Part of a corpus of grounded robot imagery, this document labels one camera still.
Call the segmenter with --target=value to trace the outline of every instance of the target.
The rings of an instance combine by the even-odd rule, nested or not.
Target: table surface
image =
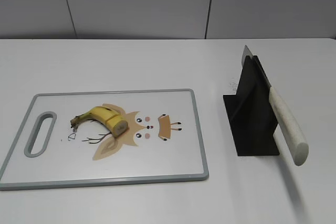
[[[223,94],[234,94],[244,45],[310,145],[238,157]],[[209,168],[203,182],[2,191],[2,223],[335,223],[336,41],[0,40],[0,162],[36,93],[191,88]],[[113,76],[124,75],[117,80]]]

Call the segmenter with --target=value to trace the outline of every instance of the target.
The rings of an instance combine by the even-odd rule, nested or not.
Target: deer ear drawing
[[[120,150],[121,146],[122,143],[120,141],[115,139],[113,136],[109,137],[99,145],[92,160],[100,160],[102,158],[111,156]]]
[[[121,115],[126,114],[125,110],[122,107],[119,107],[119,106],[116,106],[116,105],[113,105],[113,104],[108,104],[108,103],[104,103],[103,106],[108,107],[110,109],[113,109],[113,110],[119,112]]]

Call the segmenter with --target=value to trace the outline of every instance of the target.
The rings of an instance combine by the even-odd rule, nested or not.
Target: yellow banana
[[[125,118],[117,111],[105,106],[97,106],[82,115],[75,116],[75,118],[70,121],[71,128],[76,129],[81,122],[89,119],[101,122],[109,129],[113,137],[119,136],[128,129],[128,122]]]

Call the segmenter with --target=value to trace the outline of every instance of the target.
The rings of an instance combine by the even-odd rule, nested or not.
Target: stand base
[[[232,118],[237,108],[237,98],[235,95],[223,96],[228,118]],[[237,120],[231,123],[231,131],[238,156],[277,156],[278,147],[272,134],[255,134],[251,130],[244,128]]]

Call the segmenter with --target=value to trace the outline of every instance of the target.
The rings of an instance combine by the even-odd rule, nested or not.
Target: knife handle
[[[294,163],[297,166],[302,165],[307,159],[309,146],[298,122],[274,87],[270,87],[268,100],[278,120]]]

